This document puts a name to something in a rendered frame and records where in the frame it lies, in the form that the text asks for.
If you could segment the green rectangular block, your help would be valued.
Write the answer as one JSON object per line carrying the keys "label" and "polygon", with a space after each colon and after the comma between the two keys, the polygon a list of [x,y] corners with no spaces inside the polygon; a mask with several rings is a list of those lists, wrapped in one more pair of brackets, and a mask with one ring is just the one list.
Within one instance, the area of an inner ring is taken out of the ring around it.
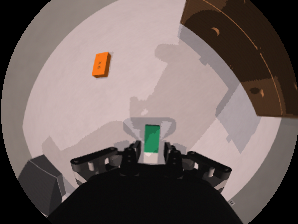
{"label": "green rectangular block", "polygon": [[157,163],[160,125],[145,125],[144,163]]}

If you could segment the dark brown drawer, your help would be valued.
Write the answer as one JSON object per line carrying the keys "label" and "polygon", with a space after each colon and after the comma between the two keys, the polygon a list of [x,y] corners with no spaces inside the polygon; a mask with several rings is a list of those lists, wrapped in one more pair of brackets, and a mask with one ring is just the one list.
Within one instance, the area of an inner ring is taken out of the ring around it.
{"label": "dark brown drawer", "polygon": [[284,116],[298,116],[298,87],[296,87],[295,73],[284,44],[281,41],[263,51],[263,54],[276,78],[282,98]]}
{"label": "dark brown drawer", "polygon": [[236,22],[206,0],[189,1],[183,24],[211,44],[230,66],[257,50]]}
{"label": "dark brown drawer", "polygon": [[282,115],[277,87],[261,53],[233,70],[246,88],[257,114]]}
{"label": "dark brown drawer", "polygon": [[261,48],[279,37],[271,23],[250,0],[210,0],[234,17]]}

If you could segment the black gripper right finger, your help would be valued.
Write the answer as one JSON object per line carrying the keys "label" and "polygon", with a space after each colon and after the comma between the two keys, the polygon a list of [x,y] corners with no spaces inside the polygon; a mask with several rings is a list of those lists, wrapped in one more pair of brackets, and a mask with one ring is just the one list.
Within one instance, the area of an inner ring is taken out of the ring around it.
{"label": "black gripper right finger", "polygon": [[[165,142],[164,159],[165,164],[166,162],[167,164],[163,177],[182,179],[184,170],[187,173],[208,181],[220,193],[223,191],[232,171],[230,167],[194,151],[189,151],[187,155],[184,155],[181,154],[181,151],[177,149],[173,150],[172,148],[176,149],[170,142]],[[198,164],[198,170],[194,168],[195,163]]]}

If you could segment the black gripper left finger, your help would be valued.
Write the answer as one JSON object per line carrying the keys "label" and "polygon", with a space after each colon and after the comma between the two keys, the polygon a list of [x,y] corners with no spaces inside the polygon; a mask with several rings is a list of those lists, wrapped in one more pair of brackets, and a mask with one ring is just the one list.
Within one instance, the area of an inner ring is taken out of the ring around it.
{"label": "black gripper left finger", "polygon": [[[118,151],[116,147],[109,147],[71,159],[70,163],[76,182],[80,186],[87,182],[91,176],[119,168],[119,166],[120,176],[139,176],[137,161],[140,154],[141,141],[136,140],[129,147],[124,148],[124,151]],[[107,158],[109,163],[105,164]]]}

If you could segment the brown wooden chest of drawers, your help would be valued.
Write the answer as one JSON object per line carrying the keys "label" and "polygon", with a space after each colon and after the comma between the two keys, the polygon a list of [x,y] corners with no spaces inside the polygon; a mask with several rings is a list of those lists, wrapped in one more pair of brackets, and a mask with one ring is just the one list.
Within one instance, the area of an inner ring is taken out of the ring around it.
{"label": "brown wooden chest of drawers", "polygon": [[[283,108],[283,103],[282,103],[282,98],[281,98],[281,94],[280,94],[280,90],[279,90],[279,87],[278,87],[278,84],[277,84],[277,81],[276,81],[276,78],[274,76],[274,73],[271,69],[271,66],[269,64],[269,62],[267,61],[265,55],[263,54],[263,51],[269,49],[270,47],[278,44],[279,42],[281,42],[281,39],[280,37],[277,37],[276,39],[272,40],[271,42],[267,43],[266,45],[262,46],[261,48],[258,46],[258,44],[255,42],[255,40],[252,38],[252,36],[247,32],[247,30],[234,18],[232,17],[228,12],[226,12],[224,9],[222,9],[220,6],[218,6],[217,4],[215,4],[214,2],[210,1],[210,0],[206,0],[208,1],[209,3],[213,4],[214,6],[216,6],[218,9],[220,9],[221,11],[223,11],[226,15],[228,15],[234,22],[236,22],[242,29],[243,31],[250,37],[250,39],[253,41],[253,43],[256,45],[256,47],[258,48],[256,51],[252,52],[251,54],[247,55],[246,57],[242,58],[241,60],[237,61],[236,63],[232,64],[231,66],[228,64],[228,62],[221,56],[221,54],[211,45],[209,44],[203,37],[201,37],[198,33],[196,33],[194,30],[192,30],[191,28],[189,28],[188,26],[186,26],[185,24],[183,24],[183,21],[184,21],[184,18],[185,18],[185,14],[186,14],[186,11],[187,11],[187,8],[188,8],[188,5],[189,5],[189,1],[190,0],[186,0],[185,2],[185,6],[184,6],[184,10],[183,10],[183,13],[182,13],[182,17],[181,17],[181,21],[180,23],[182,25],[184,25],[185,27],[187,27],[188,29],[190,29],[192,32],[194,32],[196,35],[198,35],[202,40],[204,40],[224,61],[225,63],[230,67],[230,69],[233,71],[233,73],[235,74],[235,76],[238,78],[238,80],[240,81],[241,85],[243,86],[244,90],[246,91],[252,105],[253,105],[253,108],[256,112],[256,115],[257,116],[263,116],[263,117],[278,117],[278,118],[293,118],[293,119],[298,119],[298,116],[284,116],[284,108]],[[278,93],[279,93],[279,97],[280,97],[280,102],[281,102],[281,107],[282,107],[282,115],[263,115],[263,114],[257,114],[257,111],[255,109],[255,106],[246,90],[246,88],[244,87],[243,83],[241,82],[241,80],[239,79],[239,77],[237,76],[237,74],[235,73],[235,71],[233,70],[234,67],[236,67],[237,65],[247,61],[248,59],[258,55],[259,53],[262,54],[264,60],[266,61],[270,71],[271,71],[271,74],[273,76],[273,79],[275,81],[275,84],[276,84],[276,87],[277,87],[277,90],[278,90]]]}

